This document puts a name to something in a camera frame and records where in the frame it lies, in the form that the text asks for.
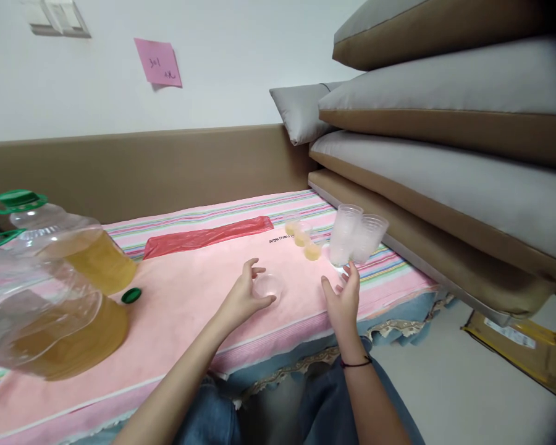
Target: green bottle cap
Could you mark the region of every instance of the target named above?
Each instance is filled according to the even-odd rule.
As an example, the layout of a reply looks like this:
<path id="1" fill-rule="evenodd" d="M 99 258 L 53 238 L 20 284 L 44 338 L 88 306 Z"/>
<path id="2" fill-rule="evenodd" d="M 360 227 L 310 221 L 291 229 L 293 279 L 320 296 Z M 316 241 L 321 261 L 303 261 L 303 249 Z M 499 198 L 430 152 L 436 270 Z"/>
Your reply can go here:
<path id="1" fill-rule="evenodd" d="M 124 294 L 122 301 L 126 304 L 132 304 L 134 301 L 138 300 L 141 295 L 142 291 L 137 287 L 133 287 Z"/>
<path id="2" fill-rule="evenodd" d="M 0 202 L 5 207 L 20 207 L 39 201 L 41 198 L 31 190 L 11 190 L 0 195 Z"/>

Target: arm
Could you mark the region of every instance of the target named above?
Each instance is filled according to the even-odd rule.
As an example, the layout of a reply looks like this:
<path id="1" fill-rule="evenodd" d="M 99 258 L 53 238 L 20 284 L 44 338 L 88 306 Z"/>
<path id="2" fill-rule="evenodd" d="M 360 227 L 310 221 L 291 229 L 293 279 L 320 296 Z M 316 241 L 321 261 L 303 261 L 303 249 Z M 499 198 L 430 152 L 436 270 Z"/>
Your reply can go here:
<path id="1" fill-rule="evenodd" d="M 327 314 L 335 332 L 342 360 L 349 365 L 366 361 L 363 344 L 356 330 L 360 276 L 355 265 L 344 266 L 346 285 L 333 291 L 326 277 L 321 285 L 326 296 Z M 379 380 L 375 369 L 368 365 L 344 369 L 346 387 L 352 403 L 358 441 L 366 444 L 410 444 L 410 439 L 395 408 Z"/>
<path id="2" fill-rule="evenodd" d="M 257 299 L 251 294 L 253 278 L 266 270 L 253 268 L 257 261 L 254 258 L 243 265 L 243 273 L 216 314 L 130 418 L 114 445 L 171 443 L 222 342 L 251 315 L 276 300 L 273 295 Z"/>

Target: light switch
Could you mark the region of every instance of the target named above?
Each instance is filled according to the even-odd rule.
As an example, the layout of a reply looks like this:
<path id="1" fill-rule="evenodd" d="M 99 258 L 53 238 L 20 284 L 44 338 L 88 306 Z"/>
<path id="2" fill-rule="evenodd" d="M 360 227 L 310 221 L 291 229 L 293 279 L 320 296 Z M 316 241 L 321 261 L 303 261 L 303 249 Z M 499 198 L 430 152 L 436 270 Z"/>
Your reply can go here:
<path id="1" fill-rule="evenodd" d="M 72 0 L 20 0 L 31 31 L 37 35 L 90 38 Z"/>
<path id="2" fill-rule="evenodd" d="M 53 18 L 54 28 L 67 37 L 90 38 L 88 29 L 73 0 L 43 0 Z"/>
<path id="3" fill-rule="evenodd" d="M 41 0 L 23 0 L 20 2 L 25 20 L 31 31 L 37 35 L 61 35 L 49 21 L 49 17 Z"/>

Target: wooden headboard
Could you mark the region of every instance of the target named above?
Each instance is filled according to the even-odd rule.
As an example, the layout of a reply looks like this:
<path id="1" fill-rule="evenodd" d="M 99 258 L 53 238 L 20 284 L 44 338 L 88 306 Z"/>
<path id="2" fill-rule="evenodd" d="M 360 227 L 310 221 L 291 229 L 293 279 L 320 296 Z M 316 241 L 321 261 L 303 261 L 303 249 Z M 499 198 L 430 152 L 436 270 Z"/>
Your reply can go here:
<path id="1" fill-rule="evenodd" d="M 102 223 L 307 189 L 282 125 L 0 143 L 0 193 L 29 189 Z"/>

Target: floor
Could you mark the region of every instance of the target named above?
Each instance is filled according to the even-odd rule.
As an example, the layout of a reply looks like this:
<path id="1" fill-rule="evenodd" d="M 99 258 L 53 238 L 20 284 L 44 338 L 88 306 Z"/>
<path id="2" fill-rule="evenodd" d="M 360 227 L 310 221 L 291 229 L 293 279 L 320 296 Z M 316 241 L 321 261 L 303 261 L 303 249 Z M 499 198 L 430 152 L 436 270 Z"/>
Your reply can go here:
<path id="1" fill-rule="evenodd" d="M 440 312 L 419 346 L 382 346 L 371 352 L 425 442 L 555 444 L 556 396 L 460 331 L 470 313 L 457 302 Z M 539 315 L 540 320 L 556 320 L 556 301 Z M 301 384 L 288 379 L 254 397 L 240 410 L 244 442 L 296 443 L 300 392 Z"/>

